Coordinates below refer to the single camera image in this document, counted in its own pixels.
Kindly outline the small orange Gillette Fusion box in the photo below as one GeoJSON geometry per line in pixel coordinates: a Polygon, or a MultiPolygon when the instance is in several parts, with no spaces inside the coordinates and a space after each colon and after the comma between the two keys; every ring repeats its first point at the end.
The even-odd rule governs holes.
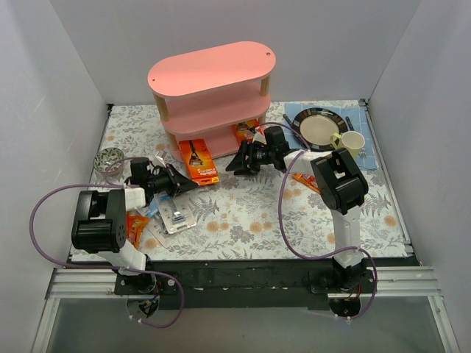
{"type": "Polygon", "coordinates": [[[199,186],[219,183],[219,174],[203,139],[179,142],[183,162],[191,180],[199,186]]]}

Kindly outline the clear blister razor pack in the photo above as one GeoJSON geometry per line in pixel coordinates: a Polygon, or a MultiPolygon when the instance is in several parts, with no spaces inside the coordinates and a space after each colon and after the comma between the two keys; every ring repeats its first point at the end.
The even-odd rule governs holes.
{"type": "Polygon", "coordinates": [[[157,196],[155,202],[157,214],[170,235],[196,226],[187,196],[157,196]]]}

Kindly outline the large orange Gillette Fusion5 box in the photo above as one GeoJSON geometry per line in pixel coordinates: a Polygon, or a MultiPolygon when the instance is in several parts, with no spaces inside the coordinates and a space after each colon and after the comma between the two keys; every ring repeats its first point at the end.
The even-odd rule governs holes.
{"type": "Polygon", "coordinates": [[[253,134],[251,129],[260,126],[257,119],[252,119],[249,121],[242,121],[240,123],[233,125],[233,134],[238,142],[238,145],[241,145],[242,141],[252,142],[253,134]]]}

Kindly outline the blue card razor pack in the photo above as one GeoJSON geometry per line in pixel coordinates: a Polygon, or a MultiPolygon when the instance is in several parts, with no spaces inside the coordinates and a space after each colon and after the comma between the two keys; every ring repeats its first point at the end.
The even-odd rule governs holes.
{"type": "Polygon", "coordinates": [[[170,235],[157,208],[157,203],[154,200],[150,202],[149,206],[142,209],[142,215],[149,219],[147,226],[152,235],[163,247],[170,247],[170,235]]]}

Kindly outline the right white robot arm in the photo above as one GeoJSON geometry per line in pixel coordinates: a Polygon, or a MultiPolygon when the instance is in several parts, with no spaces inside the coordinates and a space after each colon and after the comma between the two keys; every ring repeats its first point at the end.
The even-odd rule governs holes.
{"type": "Polygon", "coordinates": [[[236,176],[254,176],[262,165],[273,165],[286,176],[290,173],[314,177],[322,201],[330,210],[335,234],[332,274],[327,283],[350,292],[366,274],[361,247],[360,212],[369,187],[351,154],[345,148],[319,156],[316,152],[293,149],[279,126],[265,130],[265,141],[241,142],[225,168],[236,176]]]}

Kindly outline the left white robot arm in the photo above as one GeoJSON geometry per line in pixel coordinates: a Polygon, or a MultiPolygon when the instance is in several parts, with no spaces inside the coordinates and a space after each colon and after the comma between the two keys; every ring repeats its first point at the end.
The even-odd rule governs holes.
{"type": "Polygon", "coordinates": [[[130,170],[126,186],[79,193],[71,242],[75,249],[97,254],[121,275],[131,276],[134,289],[148,294],[155,289],[157,277],[146,269],[146,255],[127,239],[127,213],[150,205],[156,194],[179,196],[197,188],[197,183],[171,164],[152,167],[147,157],[132,158],[130,170]]]}

